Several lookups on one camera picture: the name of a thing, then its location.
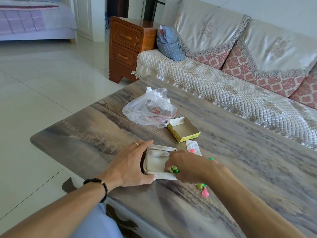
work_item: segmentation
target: hand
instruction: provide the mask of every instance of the hand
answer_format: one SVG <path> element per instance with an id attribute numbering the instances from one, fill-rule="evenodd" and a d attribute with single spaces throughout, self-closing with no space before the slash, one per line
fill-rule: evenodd
<path id="1" fill-rule="evenodd" d="M 96 176 L 105 182 L 108 192 L 119 186 L 136 186 L 151 184 L 155 180 L 154 175 L 145 175 L 141 172 L 140 162 L 143 152 L 153 144 L 153 140 L 137 140 L 121 150 L 109 163 L 104 172 Z"/>
<path id="2" fill-rule="evenodd" d="M 212 167 L 218 164 L 202 156 L 180 150 L 170 153 L 170 157 L 165 163 L 165 172 L 169 172 L 173 165 L 179 170 L 176 178 L 181 182 L 202 184 L 205 180 L 205 173 L 212 172 Z"/>

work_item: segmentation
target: sofa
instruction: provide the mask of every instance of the sofa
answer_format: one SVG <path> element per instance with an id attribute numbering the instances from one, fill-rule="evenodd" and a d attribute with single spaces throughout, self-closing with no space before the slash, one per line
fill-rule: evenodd
<path id="1" fill-rule="evenodd" d="M 141 52 L 137 78 L 172 83 L 317 150 L 317 39 L 198 0 L 167 0 L 164 11 L 186 58 Z"/>

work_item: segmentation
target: pink toy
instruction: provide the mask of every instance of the pink toy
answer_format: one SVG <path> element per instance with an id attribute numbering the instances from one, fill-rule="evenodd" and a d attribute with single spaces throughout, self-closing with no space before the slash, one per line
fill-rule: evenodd
<path id="1" fill-rule="evenodd" d="M 201 194 L 206 198 L 209 196 L 209 193 L 207 191 L 207 187 L 204 187 L 204 190 L 201 192 Z"/>

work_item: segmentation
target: light blue pants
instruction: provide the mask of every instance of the light blue pants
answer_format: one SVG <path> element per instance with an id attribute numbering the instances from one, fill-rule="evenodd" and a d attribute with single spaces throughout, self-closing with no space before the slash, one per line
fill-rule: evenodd
<path id="1" fill-rule="evenodd" d="M 117 223 L 106 215 L 103 204 L 98 204 L 85 218 L 72 238 L 122 238 Z"/>

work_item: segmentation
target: tile floor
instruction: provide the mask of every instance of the tile floor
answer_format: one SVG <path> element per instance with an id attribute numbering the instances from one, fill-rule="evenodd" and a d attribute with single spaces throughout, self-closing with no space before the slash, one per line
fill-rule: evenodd
<path id="1" fill-rule="evenodd" d="M 105 42 L 0 42 L 0 234 L 65 195 L 79 177 L 34 147 L 29 138 L 129 84 L 109 81 Z"/>

